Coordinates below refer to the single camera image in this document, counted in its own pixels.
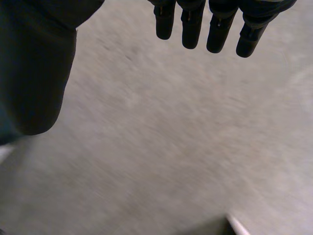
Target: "black fabric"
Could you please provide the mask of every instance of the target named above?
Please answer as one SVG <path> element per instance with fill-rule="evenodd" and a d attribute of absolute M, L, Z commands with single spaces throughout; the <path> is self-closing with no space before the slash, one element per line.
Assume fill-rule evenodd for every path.
<path fill-rule="evenodd" d="M 79 2 L 85 4 L 0 1 L 0 102 L 23 135 L 47 131 L 59 115 L 75 55 L 75 27 L 103 1 L 95 0 L 86 11 L 87 2 Z M 67 11 L 71 5 L 73 14 Z"/>

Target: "glove finger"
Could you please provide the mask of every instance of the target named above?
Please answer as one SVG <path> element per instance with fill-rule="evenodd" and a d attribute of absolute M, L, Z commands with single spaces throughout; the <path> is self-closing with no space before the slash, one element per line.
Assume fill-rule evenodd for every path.
<path fill-rule="evenodd" d="M 257 47 L 267 25 L 277 15 L 292 7 L 297 0 L 239 0 L 245 25 L 240 32 L 236 52 L 249 57 Z"/>
<path fill-rule="evenodd" d="M 224 47 L 238 5 L 235 0 L 209 0 L 209 6 L 213 16 L 206 48 L 211 53 L 219 53 Z"/>
<path fill-rule="evenodd" d="M 174 23 L 176 1 L 167 1 L 165 5 L 155 5 L 156 35 L 163 40 L 171 37 Z"/>
<path fill-rule="evenodd" d="M 179 0 L 182 7 L 182 44 L 187 49 L 194 49 L 199 41 L 205 0 Z"/>
<path fill-rule="evenodd" d="M 244 14 L 245 25 L 240 32 L 236 53 L 240 57 L 247 58 L 254 52 L 269 22 L 278 14 L 268 17 L 256 18 Z"/>

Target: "concrete floor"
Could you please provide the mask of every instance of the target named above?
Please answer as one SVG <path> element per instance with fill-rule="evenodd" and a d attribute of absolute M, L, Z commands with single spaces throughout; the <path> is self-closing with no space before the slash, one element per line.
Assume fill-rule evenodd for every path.
<path fill-rule="evenodd" d="M 15 235 L 313 234 L 313 1 L 236 56 L 155 35 L 144 0 L 107 0 L 81 26 L 63 109 L 0 166 L 0 227 Z"/>

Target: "dark object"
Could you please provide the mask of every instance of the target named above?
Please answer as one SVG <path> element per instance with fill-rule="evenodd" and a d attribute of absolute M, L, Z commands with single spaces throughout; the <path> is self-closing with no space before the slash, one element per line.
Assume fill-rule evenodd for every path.
<path fill-rule="evenodd" d="M 195 10 L 182 11 L 182 45 L 187 49 L 194 49 L 198 44 L 204 7 L 205 0 Z"/>
<path fill-rule="evenodd" d="M 156 35 L 163 40 L 170 38 L 174 23 L 174 12 L 176 2 L 173 0 L 165 6 L 155 6 Z"/>
<path fill-rule="evenodd" d="M 249 57 L 258 45 L 269 22 L 275 19 L 277 15 L 262 18 L 244 15 L 245 25 L 240 32 L 240 39 L 236 48 L 237 55 L 243 58 Z"/>
<path fill-rule="evenodd" d="M 233 0 L 210 0 L 209 5 L 213 16 L 206 48 L 211 53 L 219 53 L 223 49 L 238 6 Z"/>
<path fill-rule="evenodd" d="M 0 235 L 7 235 L 2 229 L 0 229 Z"/>

